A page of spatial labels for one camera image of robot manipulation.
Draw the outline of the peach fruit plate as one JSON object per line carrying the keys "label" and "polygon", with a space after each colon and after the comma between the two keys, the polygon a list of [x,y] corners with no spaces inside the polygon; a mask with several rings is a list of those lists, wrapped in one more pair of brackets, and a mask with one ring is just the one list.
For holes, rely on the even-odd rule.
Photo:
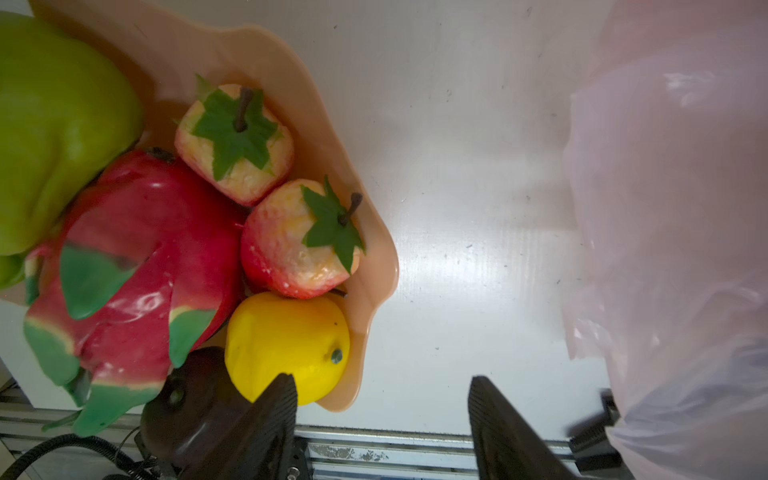
{"label": "peach fruit plate", "polygon": [[[174,147],[175,122],[196,94],[196,78],[248,84],[290,129],[297,157],[291,175],[330,184],[342,201],[366,191],[307,68],[289,45],[257,25],[204,26],[148,1],[33,1],[33,14],[107,56],[144,105],[141,148]],[[366,198],[354,221],[365,245],[360,267],[340,301],[351,334],[351,358],[335,389],[319,400],[347,410],[362,385],[366,346],[377,310],[394,293],[399,261],[392,236]]]}

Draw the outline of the red strawberry far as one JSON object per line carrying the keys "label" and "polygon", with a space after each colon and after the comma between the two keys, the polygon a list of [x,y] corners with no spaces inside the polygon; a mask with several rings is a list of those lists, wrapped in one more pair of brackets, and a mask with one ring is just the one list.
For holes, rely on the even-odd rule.
{"label": "red strawberry far", "polygon": [[177,122],[178,156],[234,202],[253,207],[293,167],[289,128],[267,107],[264,91],[214,85],[196,77],[196,99]]}

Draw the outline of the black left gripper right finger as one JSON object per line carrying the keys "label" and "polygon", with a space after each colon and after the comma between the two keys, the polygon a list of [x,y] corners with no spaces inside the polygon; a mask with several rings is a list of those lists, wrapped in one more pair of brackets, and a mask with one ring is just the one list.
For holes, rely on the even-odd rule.
{"label": "black left gripper right finger", "polygon": [[472,378],[468,412],[481,479],[575,478],[489,378]]}

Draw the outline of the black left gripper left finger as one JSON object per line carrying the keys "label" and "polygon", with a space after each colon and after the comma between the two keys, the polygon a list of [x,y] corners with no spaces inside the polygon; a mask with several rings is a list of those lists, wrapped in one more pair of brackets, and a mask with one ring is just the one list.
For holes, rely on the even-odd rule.
{"label": "black left gripper left finger", "polygon": [[182,479],[287,479],[293,459],[298,394],[278,375],[213,450]]}

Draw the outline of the red strawberry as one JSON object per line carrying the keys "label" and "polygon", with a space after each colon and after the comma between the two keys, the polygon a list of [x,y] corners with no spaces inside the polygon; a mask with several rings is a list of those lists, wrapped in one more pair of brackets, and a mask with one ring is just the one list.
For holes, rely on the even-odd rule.
{"label": "red strawberry", "polygon": [[240,260],[252,289],[311,299],[339,287],[366,253],[354,215],[360,192],[343,203],[330,181],[289,181],[261,201],[246,219]]}
{"label": "red strawberry", "polygon": [[214,85],[196,77],[196,99],[177,122],[178,156],[234,202],[253,207],[293,167],[289,128],[267,107],[264,91]]}

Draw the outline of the red dragon fruit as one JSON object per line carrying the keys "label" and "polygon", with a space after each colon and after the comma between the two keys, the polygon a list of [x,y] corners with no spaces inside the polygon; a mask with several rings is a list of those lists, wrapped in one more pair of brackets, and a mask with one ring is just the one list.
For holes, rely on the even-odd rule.
{"label": "red dragon fruit", "polygon": [[246,213],[176,155],[131,151],[32,255],[24,337],[93,436],[158,396],[244,296]]}

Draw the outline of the green pear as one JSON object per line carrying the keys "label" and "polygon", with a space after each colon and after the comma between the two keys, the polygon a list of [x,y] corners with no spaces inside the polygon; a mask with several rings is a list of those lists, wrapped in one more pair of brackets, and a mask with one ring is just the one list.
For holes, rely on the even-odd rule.
{"label": "green pear", "polygon": [[144,129],[139,97],[99,51],[35,17],[1,14],[1,286],[97,173]]}

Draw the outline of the pink plastic bag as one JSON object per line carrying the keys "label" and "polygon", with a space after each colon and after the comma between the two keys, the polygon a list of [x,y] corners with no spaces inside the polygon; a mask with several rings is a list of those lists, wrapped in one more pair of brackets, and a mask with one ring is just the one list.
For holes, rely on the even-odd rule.
{"label": "pink plastic bag", "polygon": [[638,479],[765,478],[766,3],[615,3],[564,162],[566,343],[605,360],[610,443]]}

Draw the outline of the yellow lemon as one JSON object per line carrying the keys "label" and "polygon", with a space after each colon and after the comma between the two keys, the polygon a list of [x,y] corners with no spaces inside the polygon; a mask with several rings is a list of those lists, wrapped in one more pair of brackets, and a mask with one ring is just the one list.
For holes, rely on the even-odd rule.
{"label": "yellow lemon", "polygon": [[294,378],[298,404],[307,405],[336,387],[349,351],[347,321],[334,301],[261,293],[243,301],[230,318],[225,365],[235,388],[251,402],[286,374]]}

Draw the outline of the dark purple mangosteen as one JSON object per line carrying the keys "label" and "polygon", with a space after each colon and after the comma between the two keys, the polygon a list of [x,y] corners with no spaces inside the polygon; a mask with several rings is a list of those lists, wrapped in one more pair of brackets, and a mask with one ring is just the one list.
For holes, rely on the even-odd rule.
{"label": "dark purple mangosteen", "polygon": [[250,406],[230,379],[224,349],[202,348],[144,406],[141,438],[149,453],[184,470],[200,463]]}

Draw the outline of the red strawberry near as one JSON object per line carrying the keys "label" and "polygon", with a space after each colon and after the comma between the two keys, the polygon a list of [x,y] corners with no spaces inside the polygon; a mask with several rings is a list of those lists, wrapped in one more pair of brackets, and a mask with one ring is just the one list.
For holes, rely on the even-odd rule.
{"label": "red strawberry near", "polygon": [[246,219],[240,260],[252,289],[311,299],[339,287],[366,253],[354,215],[360,192],[343,203],[330,181],[289,181],[261,201]]}

